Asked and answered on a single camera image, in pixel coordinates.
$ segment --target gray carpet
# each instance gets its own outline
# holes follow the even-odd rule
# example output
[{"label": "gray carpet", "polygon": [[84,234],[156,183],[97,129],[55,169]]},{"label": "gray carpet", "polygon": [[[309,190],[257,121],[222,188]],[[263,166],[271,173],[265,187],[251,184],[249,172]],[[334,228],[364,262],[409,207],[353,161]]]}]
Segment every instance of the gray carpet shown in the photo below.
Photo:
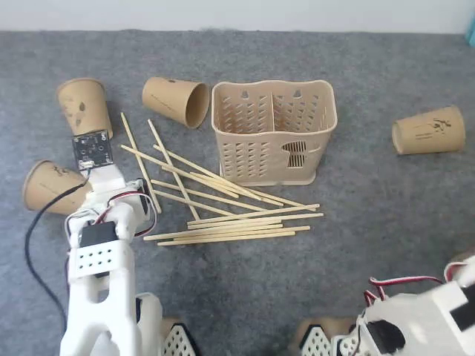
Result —
[{"label": "gray carpet", "polygon": [[[190,131],[145,109],[140,94],[150,76],[210,85],[326,79],[335,88],[339,124],[317,179],[303,187],[265,189],[320,202],[326,216],[310,221],[311,231],[185,248],[133,244],[137,291],[154,292],[166,315],[182,317],[203,355],[276,355],[302,318],[360,312],[369,276],[441,276],[452,255],[474,244],[475,51],[462,36],[0,33],[0,48],[2,355],[58,352],[58,315],[24,263],[23,233],[34,213],[24,209],[21,188],[38,159],[73,167],[71,131],[55,89],[78,76],[105,83],[114,160],[127,179],[140,171],[135,158],[118,147],[128,142],[120,110],[128,114],[144,151],[153,153],[146,125],[153,117],[170,150],[217,171],[209,117]],[[393,120],[451,104],[465,117],[468,139],[462,153],[395,155]],[[149,170],[153,177],[171,179],[154,166]],[[190,211],[167,200],[162,205],[156,232],[184,229]],[[62,221],[44,217],[32,252],[42,276],[66,303],[62,268],[68,246]]]}]

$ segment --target circuit board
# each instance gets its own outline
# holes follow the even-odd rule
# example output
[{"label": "circuit board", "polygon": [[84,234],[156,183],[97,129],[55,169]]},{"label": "circuit board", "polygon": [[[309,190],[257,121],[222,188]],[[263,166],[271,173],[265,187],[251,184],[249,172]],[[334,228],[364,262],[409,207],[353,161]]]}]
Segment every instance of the circuit board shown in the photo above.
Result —
[{"label": "circuit board", "polygon": [[84,133],[73,137],[74,157],[80,171],[113,164],[111,143],[107,130]]}]

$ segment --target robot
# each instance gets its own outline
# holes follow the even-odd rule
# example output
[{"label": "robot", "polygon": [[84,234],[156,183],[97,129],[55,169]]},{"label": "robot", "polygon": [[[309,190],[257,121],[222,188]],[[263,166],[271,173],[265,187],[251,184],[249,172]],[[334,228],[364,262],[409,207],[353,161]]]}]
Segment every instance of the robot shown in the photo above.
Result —
[{"label": "robot", "polygon": [[[433,277],[370,282],[379,297],[366,291],[369,306],[349,320],[322,318],[309,325],[299,345],[302,356],[475,355],[475,255],[445,268],[445,283]],[[383,286],[434,280],[425,293],[388,297]],[[348,334],[338,334],[346,327]]]},{"label": "robot", "polygon": [[174,325],[164,340],[159,299],[135,293],[130,242],[157,222],[146,185],[124,180],[112,161],[107,131],[75,136],[73,146],[92,191],[65,220],[70,297],[60,355],[194,356],[186,327]]}]

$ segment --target tipped-over paper cup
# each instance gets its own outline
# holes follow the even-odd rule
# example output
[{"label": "tipped-over paper cup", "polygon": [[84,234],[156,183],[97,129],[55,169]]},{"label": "tipped-over paper cup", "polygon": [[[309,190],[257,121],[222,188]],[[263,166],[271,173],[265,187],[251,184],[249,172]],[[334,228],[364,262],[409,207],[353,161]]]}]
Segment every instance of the tipped-over paper cup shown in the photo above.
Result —
[{"label": "tipped-over paper cup", "polygon": [[[23,185],[24,205],[30,210],[40,210],[52,199],[85,181],[85,178],[74,171],[63,168],[51,161],[39,161],[28,173]],[[87,183],[74,193],[60,199],[47,211],[69,215],[75,212],[84,202],[86,194],[91,191]]]},{"label": "tipped-over paper cup", "polygon": [[101,82],[92,78],[68,80],[58,87],[56,95],[74,136],[107,130],[109,137],[112,137],[105,90]]},{"label": "tipped-over paper cup", "polygon": [[422,113],[393,123],[398,154],[430,154],[462,150],[465,126],[456,106]]},{"label": "tipped-over paper cup", "polygon": [[143,87],[142,102],[187,128],[197,128],[208,112],[209,89],[203,83],[152,77]]}]

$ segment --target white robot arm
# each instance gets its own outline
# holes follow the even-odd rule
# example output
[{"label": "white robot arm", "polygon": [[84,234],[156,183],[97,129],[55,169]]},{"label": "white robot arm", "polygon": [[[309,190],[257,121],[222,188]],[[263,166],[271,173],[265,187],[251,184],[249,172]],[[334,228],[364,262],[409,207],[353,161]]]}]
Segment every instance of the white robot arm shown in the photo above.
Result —
[{"label": "white robot arm", "polygon": [[376,299],[348,335],[329,339],[324,326],[311,326],[301,354],[474,356],[475,256],[448,267],[439,287]]},{"label": "white robot arm", "polygon": [[154,206],[143,181],[125,183],[115,165],[93,169],[89,181],[93,190],[65,222],[70,300],[60,355],[157,356],[162,307],[152,294],[135,295],[129,245],[151,212],[156,221]]}]

